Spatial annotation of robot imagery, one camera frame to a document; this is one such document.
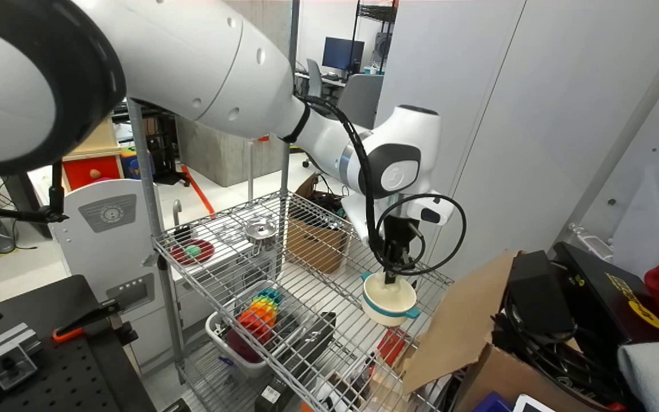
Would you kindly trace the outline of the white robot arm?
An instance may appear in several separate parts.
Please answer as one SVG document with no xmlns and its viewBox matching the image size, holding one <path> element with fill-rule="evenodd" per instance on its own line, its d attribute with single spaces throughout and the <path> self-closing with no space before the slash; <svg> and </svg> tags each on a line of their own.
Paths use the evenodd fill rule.
<svg viewBox="0 0 659 412">
<path fill-rule="evenodd" d="M 0 175 L 52 165 L 134 97 L 236 137 L 279 137 L 369 201 L 441 222 L 425 173 L 440 113 L 364 129 L 293 93 L 293 64 L 223 0 L 0 0 Z"/>
</svg>

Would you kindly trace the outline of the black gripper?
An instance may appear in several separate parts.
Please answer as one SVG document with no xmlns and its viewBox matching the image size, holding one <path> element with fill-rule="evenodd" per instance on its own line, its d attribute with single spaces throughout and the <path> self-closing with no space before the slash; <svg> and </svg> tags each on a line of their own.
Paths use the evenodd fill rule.
<svg viewBox="0 0 659 412">
<path fill-rule="evenodd" d="M 416 222 L 410 218 L 388 214 L 381 222 L 381 230 L 384 230 L 384 245 L 381 245 L 384 267 L 392 271 L 408 275 L 413 267 L 410 256 L 410 242 L 416 238 Z"/>
</svg>

